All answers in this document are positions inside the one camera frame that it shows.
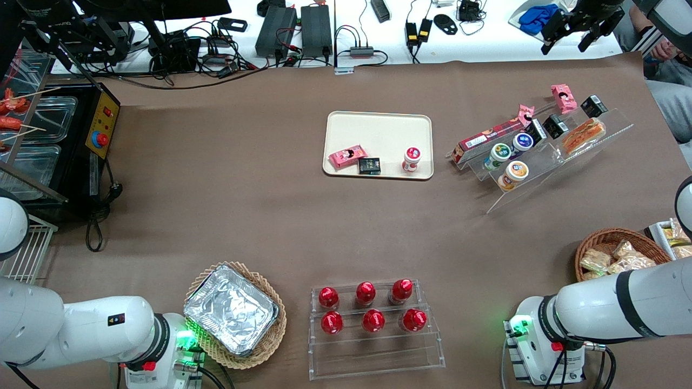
small jar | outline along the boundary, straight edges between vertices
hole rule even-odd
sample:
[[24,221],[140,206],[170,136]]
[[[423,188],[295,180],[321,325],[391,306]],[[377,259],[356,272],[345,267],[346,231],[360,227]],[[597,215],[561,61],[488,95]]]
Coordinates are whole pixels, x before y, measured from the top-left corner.
[[375,300],[375,286],[368,282],[362,282],[356,288],[356,305],[369,307]]
[[413,294],[413,282],[403,279],[396,281],[389,292],[389,301],[394,305],[403,305]]
[[420,309],[409,309],[399,318],[399,327],[407,332],[418,332],[426,327],[428,316]]
[[320,301],[320,305],[322,305],[322,308],[332,310],[339,308],[339,293],[334,288],[322,288],[318,299]]
[[401,167],[407,172],[415,172],[418,168],[418,162],[421,161],[421,150],[416,147],[409,147],[403,154],[403,162]]
[[526,134],[525,132],[522,132],[521,134],[517,134],[514,139],[512,140],[512,146],[510,149],[512,150],[511,155],[509,156],[509,160],[513,160],[520,156],[521,154],[524,154],[526,151],[530,150],[534,146],[534,139],[529,135]]
[[504,174],[498,179],[498,185],[503,190],[509,192],[513,190],[518,183],[524,181],[529,176],[529,167],[526,163],[513,161],[504,170]]
[[500,165],[509,159],[511,154],[512,150],[508,145],[498,143],[497,145],[493,146],[493,149],[490,150],[490,154],[483,161],[483,167],[491,172],[497,170]]
[[344,320],[335,311],[329,311],[322,316],[322,331],[329,335],[336,335],[344,328]]
[[363,329],[378,332],[385,327],[385,316],[377,309],[371,309],[363,315]]

red knob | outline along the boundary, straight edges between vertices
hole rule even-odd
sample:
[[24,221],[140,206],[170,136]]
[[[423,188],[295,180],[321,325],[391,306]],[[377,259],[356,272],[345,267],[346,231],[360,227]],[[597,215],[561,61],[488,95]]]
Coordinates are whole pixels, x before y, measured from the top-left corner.
[[413,282],[403,279],[396,281],[390,293],[390,301],[392,304],[403,304],[413,294]]
[[416,332],[425,328],[427,321],[428,317],[425,312],[420,309],[409,309],[403,314],[401,325],[406,331]]
[[334,335],[344,328],[344,320],[338,312],[329,311],[322,316],[322,331]]
[[336,309],[339,304],[339,293],[336,289],[326,287],[320,291],[320,305],[327,309]]
[[375,286],[368,281],[362,282],[356,288],[356,304],[367,307],[375,299]]
[[156,369],[156,362],[154,361],[148,361],[142,364],[142,370],[146,372],[153,372],[154,369]]
[[377,309],[371,309],[363,315],[363,329],[368,332],[378,332],[385,327],[385,316]]
[[108,136],[106,134],[98,134],[96,136],[96,143],[98,143],[99,146],[105,146],[108,144]]

person's hand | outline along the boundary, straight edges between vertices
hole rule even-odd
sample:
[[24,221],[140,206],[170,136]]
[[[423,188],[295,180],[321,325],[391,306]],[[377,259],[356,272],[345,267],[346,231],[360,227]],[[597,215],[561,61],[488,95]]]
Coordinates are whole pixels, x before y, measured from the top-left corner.
[[657,60],[667,61],[673,59],[677,55],[677,49],[673,44],[664,38],[658,42],[651,50],[651,56]]

wire rack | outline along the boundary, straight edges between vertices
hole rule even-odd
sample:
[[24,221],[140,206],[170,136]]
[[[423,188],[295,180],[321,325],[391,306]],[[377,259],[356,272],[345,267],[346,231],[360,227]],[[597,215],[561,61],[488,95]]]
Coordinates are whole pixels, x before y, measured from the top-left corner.
[[0,276],[33,284],[57,227],[32,215],[29,215],[29,220],[31,223],[26,241],[14,257],[0,262]]

blue cloth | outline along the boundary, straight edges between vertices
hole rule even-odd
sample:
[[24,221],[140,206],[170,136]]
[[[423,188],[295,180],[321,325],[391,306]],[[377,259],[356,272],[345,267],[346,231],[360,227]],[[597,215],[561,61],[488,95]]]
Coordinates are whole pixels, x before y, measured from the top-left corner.
[[519,29],[529,35],[536,35],[557,10],[558,6],[555,4],[531,7],[519,18]]

